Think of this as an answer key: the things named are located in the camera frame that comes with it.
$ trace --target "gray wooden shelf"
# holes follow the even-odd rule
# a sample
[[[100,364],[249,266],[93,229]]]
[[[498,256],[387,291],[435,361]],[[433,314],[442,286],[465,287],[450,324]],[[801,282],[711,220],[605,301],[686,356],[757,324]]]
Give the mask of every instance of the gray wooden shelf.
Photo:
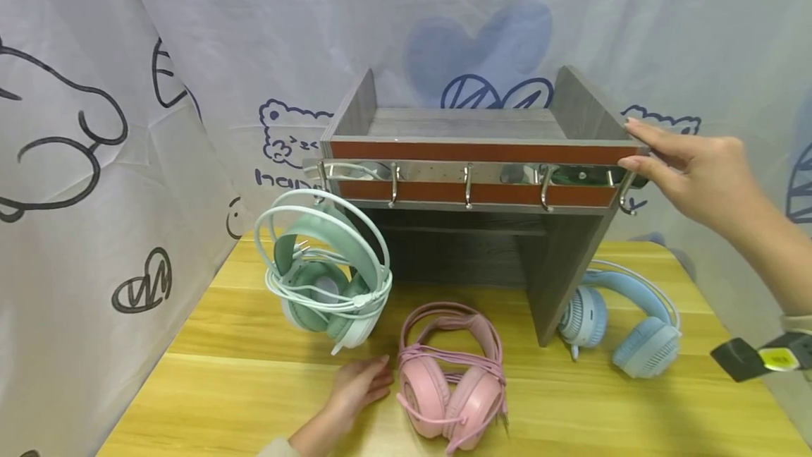
[[[618,211],[615,181],[632,181],[618,159],[647,153],[618,109],[569,66],[549,109],[384,108],[367,71],[322,136],[321,161],[378,169],[325,184],[380,228],[394,289],[433,283],[437,300],[444,284],[524,289],[545,346]],[[566,183],[540,183],[553,168]]]
[[[439,210],[367,209],[384,231],[473,233],[483,236],[535,236],[547,234],[544,217],[512,212],[444,212]]]

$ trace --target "cat ear headphones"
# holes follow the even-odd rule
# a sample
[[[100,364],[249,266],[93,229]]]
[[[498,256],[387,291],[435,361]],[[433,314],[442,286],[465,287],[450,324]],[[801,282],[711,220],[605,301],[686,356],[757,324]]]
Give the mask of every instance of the cat ear headphones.
[[[282,205],[301,195],[315,196],[316,204]],[[352,222],[325,200],[352,212],[369,228],[380,245],[383,264]],[[279,212],[303,215],[277,236],[273,217]],[[271,234],[273,260],[260,240],[263,225]],[[312,248],[306,240],[297,243],[299,236],[314,238],[331,250]],[[279,196],[257,219],[254,244],[268,265],[266,285],[282,298],[282,311],[290,323],[310,332],[326,332],[336,342],[333,355],[369,337],[389,297],[392,274],[386,242],[364,212],[322,190],[291,190]],[[348,266],[352,278],[347,279],[338,265]]]
[[[406,346],[408,332],[421,319],[438,315],[423,329],[414,344]],[[468,329],[485,356],[442,351],[423,342],[434,330]],[[468,367],[465,373],[444,373],[438,364]],[[502,413],[507,423],[508,405],[502,370],[502,341],[482,314],[459,303],[427,303],[415,309],[400,331],[400,392],[404,407],[418,434],[443,435],[452,455],[457,448],[472,450],[487,426]],[[454,392],[449,383],[456,383]]]
[[[632,270],[609,261],[594,264],[611,266],[610,270],[587,270],[559,323],[559,332],[572,346],[572,359],[578,348],[597,346],[607,328],[608,312],[603,296],[594,286],[620,293],[646,313],[646,319],[613,353],[613,362],[630,377],[651,378],[662,374],[677,359],[679,351],[679,312],[674,303],[655,284]],[[668,312],[671,308],[674,316]]]

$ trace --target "printed fabric backdrop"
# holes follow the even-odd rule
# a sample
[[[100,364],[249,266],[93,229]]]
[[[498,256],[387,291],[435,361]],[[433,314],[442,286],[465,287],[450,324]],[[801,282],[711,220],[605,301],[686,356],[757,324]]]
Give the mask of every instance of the printed fabric backdrop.
[[[0,0],[0,441],[86,456],[352,79],[388,106],[547,106],[570,63],[683,135],[737,135],[812,233],[812,0]],[[611,239],[672,249],[732,333],[779,310],[653,186]],[[812,391],[768,381],[808,441]]]

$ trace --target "blue headphones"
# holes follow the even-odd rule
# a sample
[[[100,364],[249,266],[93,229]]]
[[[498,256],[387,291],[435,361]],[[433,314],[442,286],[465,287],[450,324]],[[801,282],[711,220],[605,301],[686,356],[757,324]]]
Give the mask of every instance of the blue headphones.
[[[677,359],[679,351],[679,312],[674,303],[646,277],[608,261],[593,260],[621,270],[590,269],[584,275],[561,317],[559,332],[572,346],[573,360],[578,348],[591,348],[603,340],[608,312],[603,296],[595,286],[620,293],[646,313],[647,318],[627,335],[613,354],[613,363],[630,377],[651,378],[662,374]],[[668,312],[672,309],[674,317]]]

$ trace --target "table surface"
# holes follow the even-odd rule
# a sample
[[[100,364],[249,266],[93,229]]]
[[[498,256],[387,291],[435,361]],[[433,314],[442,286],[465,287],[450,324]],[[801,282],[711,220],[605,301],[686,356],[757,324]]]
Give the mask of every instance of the table surface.
[[[524,292],[463,286],[399,286],[370,339],[331,356],[325,334],[295,329],[268,292],[252,242],[240,241],[98,455],[253,456],[321,407],[331,376],[352,358],[397,354],[400,327],[416,306],[469,304],[504,343],[509,434],[492,425],[475,456],[807,456],[786,415],[759,382],[736,384],[708,352],[729,338],[667,250],[605,243],[598,259],[656,282],[682,313],[679,359],[661,377],[632,380],[610,364],[642,313],[607,293],[609,325],[578,362],[560,339],[539,348]],[[433,345],[476,352],[464,332]],[[412,431],[390,395],[360,417],[337,456],[442,456],[445,441]]]

